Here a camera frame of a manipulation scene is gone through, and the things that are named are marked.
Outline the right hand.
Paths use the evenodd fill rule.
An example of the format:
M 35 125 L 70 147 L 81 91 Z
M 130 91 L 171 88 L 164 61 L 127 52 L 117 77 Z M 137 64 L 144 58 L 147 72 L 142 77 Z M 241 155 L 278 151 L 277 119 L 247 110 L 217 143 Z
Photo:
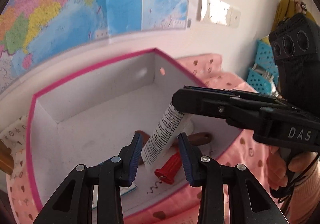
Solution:
M 278 190 L 288 183 L 287 169 L 293 173 L 302 173 L 316 158 L 317 153 L 304 152 L 291 159 L 289 165 L 286 164 L 278 152 L 279 147 L 270 146 L 267 163 L 267 180 L 271 189 Z

